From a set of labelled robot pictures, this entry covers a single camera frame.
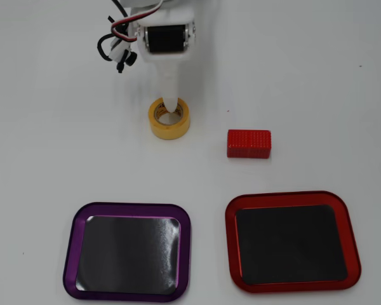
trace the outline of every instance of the red block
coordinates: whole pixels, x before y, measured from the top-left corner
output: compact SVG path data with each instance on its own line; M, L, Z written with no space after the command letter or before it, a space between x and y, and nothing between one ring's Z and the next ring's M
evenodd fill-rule
M228 158L268 159L270 153L271 132L269 130L229 130Z

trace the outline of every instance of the yellow tape roll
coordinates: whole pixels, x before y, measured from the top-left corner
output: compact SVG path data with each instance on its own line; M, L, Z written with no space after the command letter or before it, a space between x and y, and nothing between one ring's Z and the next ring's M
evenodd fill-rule
M189 108L188 105L178 98L178 107L176 109L176 114L181 117L181 120L173 125L166 125L159 122L162 115L168 113L164 106L164 101L162 98L156 100L150 107L148 112L148 118L150 119L151 130L157 137L164 140L174 140L185 135L191 124L189 118Z

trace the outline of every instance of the wire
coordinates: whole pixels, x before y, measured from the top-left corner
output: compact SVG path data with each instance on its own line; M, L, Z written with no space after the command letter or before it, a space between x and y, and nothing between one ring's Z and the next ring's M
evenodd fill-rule
M102 48L102 43L103 43L105 40L108 40L108 39L113 38L113 37L114 37L113 34L107 34L107 35L103 36L102 38L100 38L100 40L99 40L98 43L97 43L97 50L99 51L100 56L101 56L104 60L106 60L106 61L108 61L108 62L112 62L113 60L110 59L110 57L108 57L108 56L104 53L103 48Z
M124 63L126 62L126 59L128 57L129 51L124 50L123 57L121 58L120 62L117 64L117 71L121 74L124 70Z
M162 5L164 3L164 0L160 0L160 2L153 8L149 9L148 11L144 11L144 12L140 12L140 13L137 13L137 14L134 14L130 17L126 17L124 19L121 19L117 22L114 22L112 24L112 33L113 35L115 35L116 37L128 42L128 43L133 43L134 41L137 41L137 37L129 37L128 35L126 35L125 33L121 33L119 32L116 28L120 25L126 25L126 24L129 24L130 22L134 22L134 21L137 21L137 20L140 20L140 19L143 19L153 13L155 13L157 10L159 10Z
M119 0L112 0L113 3L117 6L117 8L119 9L119 11L123 14L123 16L126 18L128 17L128 14L126 12L126 10L123 8L123 6L121 5L121 3L119 2Z

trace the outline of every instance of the red wire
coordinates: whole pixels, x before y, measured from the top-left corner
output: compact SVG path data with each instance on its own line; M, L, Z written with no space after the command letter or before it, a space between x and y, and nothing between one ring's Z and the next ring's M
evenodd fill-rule
M144 14L126 17L124 19L121 19L119 21L114 22L112 24L112 28L111 28L111 31L112 31L113 35L115 35L116 37L118 37L118 38L120 38L120 39L122 39L124 41L127 41L129 43L137 41L137 37L128 37L127 35L119 33L116 30L116 27L119 26L119 25L122 25L122 24L127 24L127 23L130 23L130 22L133 22L133 21L137 21L137 20L143 19L143 18L145 18L145 17L155 13L157 10L159 10L161 8L161 5L156 6L153 10L145 12Z

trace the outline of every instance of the white table surface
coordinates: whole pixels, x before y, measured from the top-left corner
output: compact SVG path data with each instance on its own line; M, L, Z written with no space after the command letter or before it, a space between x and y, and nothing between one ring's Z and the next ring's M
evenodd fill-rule
M197 1L199 49L180 76L192 123L171 142L148 126L154 67L119 75L97 53L108 15L106 0L0 0L0 305L84 304L62 273L72 218L92 201L186 209L191 276L176 304L381 305L381 0ZM227 159L230 128L271 130L272 158ZM310 190L346 202L359 283L242 292L227 204Z

